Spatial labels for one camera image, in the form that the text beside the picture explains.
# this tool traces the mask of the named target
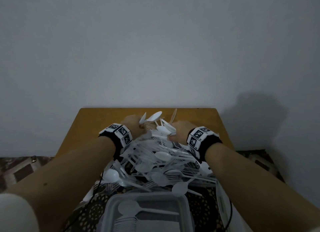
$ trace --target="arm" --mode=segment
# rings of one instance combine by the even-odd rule
[[[121,122],[134,139],[145,132],[139,128],[139,119],[133,115]],[[110,138],[99,137],[54,159],[5,193],[17,194],[29,202],[40,231],[58,231],[113,159],[115,149]]]
[[[174,123],[171,141],[186,144],[196,126]],[[253,231],[309,231],[320,226],[320,210],[269,172],[227,148],[212,145],[205,160],[238,212]]]

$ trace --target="wristband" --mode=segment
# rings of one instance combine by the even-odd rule
[[[206,151],[211,145],[222,143],[218,134],[204,126],[192,129],[186,142],[188,143],[189,151],[200,163],[205,161]]]
[[[114,159],[117,159],[121,152],[128,147],[132,141],[130,130],[125,126],[118,123],[111,124],[99,132],[99,137],[109,137],[115,145]]]

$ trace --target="white wall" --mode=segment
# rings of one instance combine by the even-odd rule
[[[318,0],[0,0],[0,156],[81,107],[215,107],[320,207]]]

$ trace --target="white sleeve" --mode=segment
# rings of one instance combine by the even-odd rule
[[[37,217],[23,198],[0,194],[0,232],[39,232]]]

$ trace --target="patterned cloth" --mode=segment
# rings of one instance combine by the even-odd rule
[[[218,210],[215,188],[206,189],[198,187],[190,187],[202,194],[202,197],[187,193],[186,197],[189,202],[191,214],[194,219],[195,232],[222,232],[224,227]],[[114,194],[122,194],[125,189],[120,187]],[[81,213],[80,217],[69,227],[67,232],[95,232],[97,224],[104,213],[106,204],[112,195],[100,194],[94,197],[88,205],[86,211],[83,211],[85,205],[78,208],[68,218],[65,228],[73,222]]]

